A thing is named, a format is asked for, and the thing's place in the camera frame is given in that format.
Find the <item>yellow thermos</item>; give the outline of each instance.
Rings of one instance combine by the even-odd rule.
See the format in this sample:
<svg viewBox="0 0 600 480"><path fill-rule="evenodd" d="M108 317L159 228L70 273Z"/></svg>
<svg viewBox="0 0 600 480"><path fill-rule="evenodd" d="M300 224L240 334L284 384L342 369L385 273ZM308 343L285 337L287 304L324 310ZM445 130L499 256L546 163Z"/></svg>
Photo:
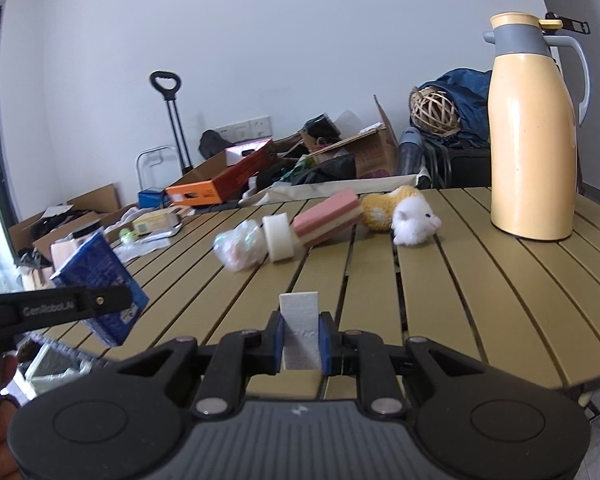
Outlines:
<svg viewBox="0 0 600 480"><path fill-rule="evenodd" d="M580 44L543 36L562 27L524 12L491 18L484 40L496 46L489 88L491 221L516 236L561 240L571 235L576 195L576 125L571 98L550 46L574 48L584 69L582 124L590 78Z"/></svg>

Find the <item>table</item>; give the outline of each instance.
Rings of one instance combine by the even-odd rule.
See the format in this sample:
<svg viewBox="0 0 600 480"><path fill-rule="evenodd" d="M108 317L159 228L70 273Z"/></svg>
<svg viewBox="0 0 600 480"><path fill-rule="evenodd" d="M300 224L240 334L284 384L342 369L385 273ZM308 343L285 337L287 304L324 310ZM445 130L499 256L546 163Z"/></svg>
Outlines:
<svg viewBox="0 0 600 480"><path fill-rule="evenodd" d="M424 191L442 228L418 247L395 248L389 233L359 225L302 258L241 272L222 268L213 253L218 233L247 218L291 218L322 199L195 216L170 247L128 264L150 303L122 346L106 348L82 324L39 336L122 360L181 335L212 344L228 332L264 328L279 294L316 290L320 310L331 312L340 330L375 332L388 344L426 336L575 396L600 387L600 206L578 196L573 235L533 242L491 224L490 193ZM355 383L286 370L253 378L248 393L346 398L355 396Z"/></svg>

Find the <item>wicker ball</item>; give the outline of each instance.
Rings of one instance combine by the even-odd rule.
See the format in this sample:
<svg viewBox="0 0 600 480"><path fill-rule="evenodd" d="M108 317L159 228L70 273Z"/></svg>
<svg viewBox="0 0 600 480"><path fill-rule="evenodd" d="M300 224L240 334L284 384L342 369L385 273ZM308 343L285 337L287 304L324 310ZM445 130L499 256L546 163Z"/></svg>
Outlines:
<svg viewBox="0 0 600 480"><path fill-rule="evenodd" d="M446 92L427 86L414 88L409 95L411 120L421 130L446 137L460 131L460 116Z"/></svg>

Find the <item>blue package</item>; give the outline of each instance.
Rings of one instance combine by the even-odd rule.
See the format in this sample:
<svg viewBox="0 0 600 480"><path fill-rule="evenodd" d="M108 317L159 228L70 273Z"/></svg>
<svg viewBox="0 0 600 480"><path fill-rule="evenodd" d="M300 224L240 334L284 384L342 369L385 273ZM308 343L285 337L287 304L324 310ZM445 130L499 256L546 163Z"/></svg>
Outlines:
<svg viewBox="0 0 600 480"><path fill-rule="evenodd" d="M83 321L107 346L122 345L142 310L149 303L148 296L125 269L101 233L96 233L85 241L51 276L51 280L56 286L128 286L133 297L130 308Z"/></svg>

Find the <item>plush toy head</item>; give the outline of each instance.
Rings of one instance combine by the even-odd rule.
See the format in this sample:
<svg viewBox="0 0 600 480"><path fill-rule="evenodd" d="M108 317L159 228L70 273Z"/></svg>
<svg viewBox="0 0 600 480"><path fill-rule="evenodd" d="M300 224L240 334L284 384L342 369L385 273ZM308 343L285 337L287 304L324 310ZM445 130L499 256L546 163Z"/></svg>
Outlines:
<svg viewBox="0 0 600 480"><path fill-rule="evenodd" d="M414 187L400 186L391 193L366 195L360 201L363 211L362 223L372 231L388 231L398 202L420 194Z"/></svg>
<svg viewBox="0 0 600 480"><path fill-rule="evenodd" d="M395 245L418 245L433 236L442 220L433 214L429 204L420 194L402 200L394 211L392 229Z"/></svg>

